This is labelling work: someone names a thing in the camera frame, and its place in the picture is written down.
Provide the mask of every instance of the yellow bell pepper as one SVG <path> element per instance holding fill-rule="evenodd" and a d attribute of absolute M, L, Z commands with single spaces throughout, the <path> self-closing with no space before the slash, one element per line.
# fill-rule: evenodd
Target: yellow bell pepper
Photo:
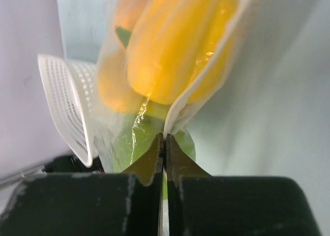
<path fill-rule="evenodd" d="M 120 47 L 126 48 L 136 22 L 149 0 L 118 0 L 113 13 L 114 36 Z"/>
<path fill-rule="evenodd" d="M 99 98 L 110 109 L 165 120 L 169 106 L 150 101 L 129 86 L 124 49 L 118 49 L 104 58 L 97 69 L 96 82 Z"/>
<path fill-rule="evenodd" d="M 133 28 L 127 78 L 137 93 L 172 104 L 212 57 L 237 0 L 152 0 Z M 218 84 L 234 38 L 191 94 L 203 99 Z"/>

